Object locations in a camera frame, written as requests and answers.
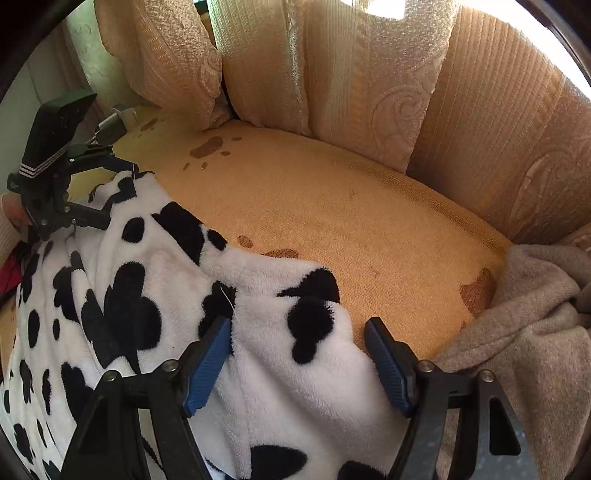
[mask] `textured fabric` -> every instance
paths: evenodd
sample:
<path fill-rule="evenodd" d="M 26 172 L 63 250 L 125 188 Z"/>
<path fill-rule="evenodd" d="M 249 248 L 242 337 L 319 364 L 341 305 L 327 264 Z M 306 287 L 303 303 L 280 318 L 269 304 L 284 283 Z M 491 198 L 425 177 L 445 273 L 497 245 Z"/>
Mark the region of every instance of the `textured fabric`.
<path fill-rule="evenodd" d="M 485 309 L 510 246 L 485 222 L 376 162 L 286 132 L 228 122 L 195 134 L 138 110 L 115 145 L 231 243 L 334 272 L 363 348 L 365 321 L 430 356 Z"/>
<path fill-rule="evenodd" d="M 462 7 L 408 175 L 514 242 L 591 219 L 589 100 L 517 30 Z"/>
<path fill-rule="evenodd" d="M 445 371 L 490 369 L 522 421 L 540 480 L 569 472 L 591 411 L 591 259 L 564 245 L 517 245 L 491 308 L 435 357 Z M 449 468 L 447 425 L 440 469 Z"/>
<path fill-rule="evenodd" d="M 0 266 L 6 263 L 8 256 L 21 239 L 21 234 L 4 215 L 2 197 L 0 197 Z"/>
<path fill-rule="evenodd" d="M 353 343 L 329 270 L 228 245 L 153 174 L 119 173 L 81 204 L 111 205 L 108 229 L 55 232 L 18 291 L 0 424 L 27 469 L 57 480 L 106 370 L 151 372 L 223 316 L 232 319 L 231 352 L 189 420 L 212 470 L 336 480 L 354 463 L 385 478 L 407 421 Z"/>
<path fill-rule="evenodd" d="M 574 245 L 582 248 L 591 256 L 591 223 L 581 227 L 560 241 L 564 245 Z"/>
<path fill-rule="evenodd" d="M 368 9 L 368 0 L 208 5 L 241 119 L 406 170 L 447 51 L 454 0 L 407 0 L 402 20 Z"/>
<path fill-rule="evenodd" d="M 197 130 L 230 118 L 222 58 L 191 0 L 95 0 L 95 10 L 103 44 L 134 91 Z"/>

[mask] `couch cushion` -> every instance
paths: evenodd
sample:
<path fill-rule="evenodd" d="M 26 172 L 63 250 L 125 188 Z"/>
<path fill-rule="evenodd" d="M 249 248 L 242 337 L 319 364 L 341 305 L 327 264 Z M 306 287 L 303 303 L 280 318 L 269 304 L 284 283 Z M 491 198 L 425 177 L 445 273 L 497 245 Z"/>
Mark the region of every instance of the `couch cushion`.
<path fill-rule="evenodd" d="M 327 265 L 356 343 L 381 316 L 431 356 L 490 302 L 510 242 L 467 210 L 373 161 L 230 121 L 201 133 L 159 110 L 115 145 L 231 243 Z"/>

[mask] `beige blanket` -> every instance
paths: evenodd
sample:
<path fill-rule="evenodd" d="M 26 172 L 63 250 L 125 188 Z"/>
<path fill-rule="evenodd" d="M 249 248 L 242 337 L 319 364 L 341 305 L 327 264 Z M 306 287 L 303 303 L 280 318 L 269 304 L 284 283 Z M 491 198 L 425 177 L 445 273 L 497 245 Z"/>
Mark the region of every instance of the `beige blanket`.
<path fill-rule="evenodd" d="M 488 368 L 521 419 L 541 480 L 563 480 L 586 447 L 591 410 L 591 258 L 576 247 L 518 245 L 490 309 L 436 356 L 445 371 Z M 439 470 L 447 472 L 453 424 Z"/>

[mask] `brown stain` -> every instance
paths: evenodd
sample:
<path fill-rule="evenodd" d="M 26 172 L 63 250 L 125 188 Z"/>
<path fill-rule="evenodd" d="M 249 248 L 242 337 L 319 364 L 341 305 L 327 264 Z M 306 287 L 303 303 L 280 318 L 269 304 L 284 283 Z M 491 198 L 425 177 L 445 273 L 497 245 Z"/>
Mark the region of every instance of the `brown stain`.
<path fill-rule="evenodd" d="M 142 125 L 139 129 L 142 132 L 145 132 L 148 128 L 152 128 L 154 125 L 156 125 L 158 123 L 158 117 L 153 118 L 152 120 L 150 120 L 147 124 Z"/>
<path fill-rule="evenodd" d="M 299 258 L 300 254 L 293 250 L 293 248 L 279 248 L 277 250 L 271 250 L 266 254 L 263 254 L 266 257 L 273 257 L 273 258 Z"/>
<path fill-rule="evenodd" d="M 238 237 L 238 243 L 244 248 L 252 248 L 254 245 L 254 243 L 252 243 L 252 240 L 248 238 L 246 235 L 240 235 Z"/>
<path fill-rule="evenodd" d="M 217 152 L 223 145 L 222 137 L 211 137 L 200 147 L 194 148 L 189 152 L 193 158 L 203 158 Z"/>
<path fill-rule="evenodd" d="M 476 318 L 490 306 L 495 290 L 495 277 L 488 268 L 483 268 L 475 281 L 460 286 L 460 297 L 468 311 Z"/>

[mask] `cow print blanket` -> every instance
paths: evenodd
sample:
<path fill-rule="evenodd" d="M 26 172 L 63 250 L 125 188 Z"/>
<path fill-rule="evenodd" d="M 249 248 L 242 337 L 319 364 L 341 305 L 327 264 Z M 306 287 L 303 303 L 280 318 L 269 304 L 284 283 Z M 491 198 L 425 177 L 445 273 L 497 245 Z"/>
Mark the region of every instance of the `cow print blanket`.
<path fill-rule="evenodd" d="M 150 372 L 232 319 L 232 353 L 190 419 L 214 479 L 382 480 L 406 422 L 353 343 L 332 273 L 241 251 L 129 172 L 87 200 L 106 231 L 57 231 L 29 260 L 0 425 L 33 478 L 57 480 L 101 375 Z M 164 478 L 150 416 L 142 432 Z"/>

